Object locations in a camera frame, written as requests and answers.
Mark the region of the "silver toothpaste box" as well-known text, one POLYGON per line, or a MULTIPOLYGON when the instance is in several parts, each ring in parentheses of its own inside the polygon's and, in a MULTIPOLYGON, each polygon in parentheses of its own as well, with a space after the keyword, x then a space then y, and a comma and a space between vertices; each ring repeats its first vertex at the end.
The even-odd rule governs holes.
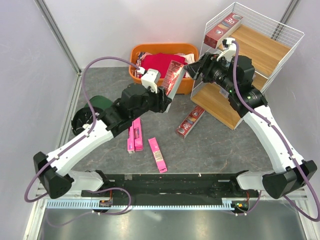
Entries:
POLYGON ((226 91, 225 89, 223 89, 222 87, 220 88, 219 93, 220 93, 224 98, 226 98, 226 99, 227 99, 228 96, 229 96, 229 92, 226 91))

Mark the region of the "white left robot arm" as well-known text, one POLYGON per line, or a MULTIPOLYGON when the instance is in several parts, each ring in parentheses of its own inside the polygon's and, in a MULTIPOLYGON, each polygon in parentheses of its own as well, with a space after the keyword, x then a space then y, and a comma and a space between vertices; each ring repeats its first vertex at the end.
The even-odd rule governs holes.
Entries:
POLYGON ((110 185, 97 172, 75 172, 70 170, 86 155, 100 145, 112 140, 128 130, 133 121, 148 111, 165 113, 175 97, 174 90, 159 86, 156 91, 151 87, 131 83, 121 97, 116 99, 95 122, 74 139, 48 154, 38 152, 33 156, 36 178, 40 180, 46 194, 52 199, 65 195, 80 181, 83 190, 93 191, 99 197, 106 196, 110 185))

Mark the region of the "dark red toothpaste box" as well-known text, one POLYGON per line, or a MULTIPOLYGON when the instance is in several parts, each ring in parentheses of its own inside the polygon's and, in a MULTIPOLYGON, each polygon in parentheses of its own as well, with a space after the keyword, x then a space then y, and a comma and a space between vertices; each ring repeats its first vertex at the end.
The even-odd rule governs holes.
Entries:
POLYGON ((161 86, 164 88, 165 95, 172 100, 185 76, 186 70, 184 66, 184 64, 172 60, 163 79, 161 86))

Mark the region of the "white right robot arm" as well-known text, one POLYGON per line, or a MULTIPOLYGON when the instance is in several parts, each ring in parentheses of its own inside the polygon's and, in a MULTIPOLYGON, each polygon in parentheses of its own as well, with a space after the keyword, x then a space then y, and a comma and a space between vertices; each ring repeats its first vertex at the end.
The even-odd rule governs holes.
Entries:
POLYGON ((295 151, 280 131, 266 98, 252 84, 255 67, 249 57, 240 55, 234 62, 207 52, 184 69, 194 80, 215 83, 228 93, 229 104, 253 130, 271 161, 271 172, 238 173, 229 184, 233 196, 240 197, 247 190, 256 189, 279 199, 306 185, 299 169, 310 179, 317 165, 295 151))

